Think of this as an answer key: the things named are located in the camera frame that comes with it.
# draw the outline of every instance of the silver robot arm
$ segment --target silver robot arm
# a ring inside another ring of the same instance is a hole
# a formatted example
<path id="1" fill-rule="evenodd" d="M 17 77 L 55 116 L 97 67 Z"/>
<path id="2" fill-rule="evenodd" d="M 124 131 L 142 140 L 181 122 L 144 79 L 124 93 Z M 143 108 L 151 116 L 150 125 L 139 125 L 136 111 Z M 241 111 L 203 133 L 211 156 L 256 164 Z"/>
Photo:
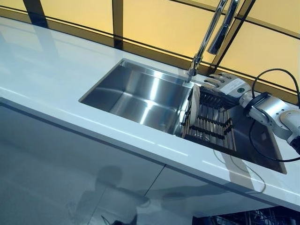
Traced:
<path id="1" fill-rule="evenodd" d="M 241 105 L 247 116 L 271 128 L 300 154 L 300 109 L 265 92 L 252 98 L 250 86 L 238 77 L 220 73 L 204 80 L 201 90 L 223 99 L 224 107 Z"/>

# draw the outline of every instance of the faucet spout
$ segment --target faucet spout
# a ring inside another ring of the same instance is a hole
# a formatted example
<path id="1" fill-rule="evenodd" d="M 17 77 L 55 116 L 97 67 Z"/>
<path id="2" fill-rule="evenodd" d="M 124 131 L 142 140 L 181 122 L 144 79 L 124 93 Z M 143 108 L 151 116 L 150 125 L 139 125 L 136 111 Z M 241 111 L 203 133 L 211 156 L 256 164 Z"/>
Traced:
<path id="1" fill-rule="evenodd" d="M 195 54 L 192 64 L 187 71 L 187 74 L 188 74 L 187 82 L 190 82 L 192 79 L 192 76 L 195 76 L 198 73 L 199 64 L 202 61 L 204 50 L 210 40 L 210 37 L 215 29 L 217 22 L 219 21 L 219 18 L 224 10 L 224 7 L 225 7 L 227 1 L 228 0 L 221 0 L 216 8 L 215 14 L 214 14 L 214 16 L 210 22 L 210 25 L 206 31 L 206 34 L 200 45 L 200 48 L 199 48 L 198 52 Z M 218 53 L 218 51 L 226 37 L 229 26 L 234 18 L 236 9 L 239 5 L 239 1 L 240 0 L 231 0 L 230 6 L 225 15 L 223 24 L 220 27 L 219 31 L 217 32 L 217 35 L 214 37 L 214 39 L 208 49 L 209 53 L 214 54 L 214 55 Z"/>

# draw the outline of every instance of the metal grate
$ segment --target metal grate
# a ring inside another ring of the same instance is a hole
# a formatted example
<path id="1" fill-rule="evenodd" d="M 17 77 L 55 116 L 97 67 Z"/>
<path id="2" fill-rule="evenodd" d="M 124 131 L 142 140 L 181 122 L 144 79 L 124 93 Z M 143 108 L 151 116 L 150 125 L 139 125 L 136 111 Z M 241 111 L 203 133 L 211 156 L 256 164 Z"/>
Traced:
<path id="1" fill-rule="evenodd" d="M 195 124 L 189 124 L 191 101 L 182 126 L 182 137 L 209 147 L 236 151 L 233 121 L 229 111 L 220 107 L 221 101 L 209 94 L 200 94 L 199 113 Z"/>

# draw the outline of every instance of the cabinet door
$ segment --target cabinet door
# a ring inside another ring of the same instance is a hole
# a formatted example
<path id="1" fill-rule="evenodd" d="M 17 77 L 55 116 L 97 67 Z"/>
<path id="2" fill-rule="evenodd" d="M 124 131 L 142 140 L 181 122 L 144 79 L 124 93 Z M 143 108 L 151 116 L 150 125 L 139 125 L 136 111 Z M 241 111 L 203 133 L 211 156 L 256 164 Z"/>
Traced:
<path id="1" fill-rule="evenodd" d="M 0 224 L 129 223 L 162 169 L 1 106 L 0 118 Z"/>
<path id="2" fill-rule="evenodd" d="M 163 169 L 146 196 L 155 202 L 159 210 L 178 219 L 271 207 L 168 167 Z"/>

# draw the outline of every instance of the countertop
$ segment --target countertop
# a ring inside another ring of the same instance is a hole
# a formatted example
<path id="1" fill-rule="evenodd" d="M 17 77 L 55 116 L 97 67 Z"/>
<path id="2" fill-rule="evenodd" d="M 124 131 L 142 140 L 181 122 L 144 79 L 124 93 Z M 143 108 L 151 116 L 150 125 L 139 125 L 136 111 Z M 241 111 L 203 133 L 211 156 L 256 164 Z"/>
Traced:
<path id="1" fill-rule="evenodd" d="M 201 179 L 300 211 L 300 161 L 287 174 L 230 157 L 81 104 L 78 100 L 121 59 L 169 74 L 185 71 L 105 45 L 0 17 L 0 99 Z M 277 137 L 283 159 L 297 153 Z"/>

